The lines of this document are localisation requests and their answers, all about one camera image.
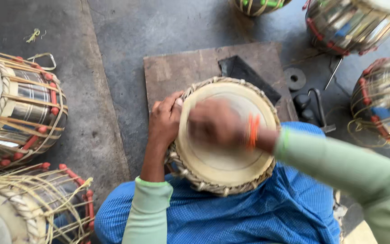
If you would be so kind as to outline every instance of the drum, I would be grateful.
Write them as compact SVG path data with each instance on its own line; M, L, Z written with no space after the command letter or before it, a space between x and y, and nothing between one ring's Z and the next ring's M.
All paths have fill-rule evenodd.
M0 244L87 243L94 229L93 192L64 164L0 175Z
M0 53L0 168L24 163L61 136L68 116L57 77Z
M376 129L390 142L390 59L379 59L364 70L351 98L360 128Z
M229 100L243 121L250 114L259 115L260 126L279 128L276 109L263 91L244 80L213 77L193 84L181 98L184 105L179 134L169 148L166 163L174 162L179 174L191 181L194 189L227 196L253 190L272 175L276 162L269 153L213 147L191 140L188 135L190 109L207 98Z
M390 36L390 1L308 0L306 24L312 44L347 56L377 49Z
M258 16L270 13L287 5L291 0L232 0L242 13L248 16Z

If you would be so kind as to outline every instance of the hand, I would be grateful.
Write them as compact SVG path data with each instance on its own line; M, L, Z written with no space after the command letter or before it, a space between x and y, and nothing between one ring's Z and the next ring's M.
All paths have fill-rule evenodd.
M189 133L199 140L220 145L244 143L245 124L224 99L198 102L189 113Z
M183 91L176 91L161 102L155 102L150 114L148 142L166 148L179 133Z

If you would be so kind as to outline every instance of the tabla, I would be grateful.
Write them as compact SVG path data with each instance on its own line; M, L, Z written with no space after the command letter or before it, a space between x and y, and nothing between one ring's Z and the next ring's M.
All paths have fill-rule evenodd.
M0 175L0 244L89 243L94 229L92 179L49 163Z
M258 16L273 12L287 5L291 0L232 0L242 13L248 16Z
M377 49L390 36L390 1L308 0L306 24L312 43L347 56Z
M213 77L193 84L181 97L184 101L177 139L169 148L166 163L175 162L179 173L197 191L227 196L253 190L272 175L275 160L261 150L220 148L191 140L188 135L189 111L207 98L227 99L243 121L250 114L260 115L260 126L280 127L276 109L252 84L228 77Z
M351 98L355 122L376 129L390 141L390 58L378 59L364 70Z
M0 168L45 152L61 136L67 116L54 74L0 53Z

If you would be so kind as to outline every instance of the wooden board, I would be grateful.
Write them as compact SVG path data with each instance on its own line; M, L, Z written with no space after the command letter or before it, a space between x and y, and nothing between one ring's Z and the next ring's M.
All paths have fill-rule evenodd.
M144 57L149 110L155 101L163 100L174 91L186 90L193 83L220 76L218 61L234 55L240 56L282 95L275 106L280 121L297 121L297 113L274 43L250 43Z

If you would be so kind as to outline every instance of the orange bracelet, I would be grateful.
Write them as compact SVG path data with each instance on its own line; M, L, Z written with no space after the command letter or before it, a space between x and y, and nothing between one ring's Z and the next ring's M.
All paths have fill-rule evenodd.
M246 126L246 147L249 150L253 150L255 148L255 143L258 137L258 127L260 125L260 115L257 115L256 119L253 119L252 114L249 114L248 124Z

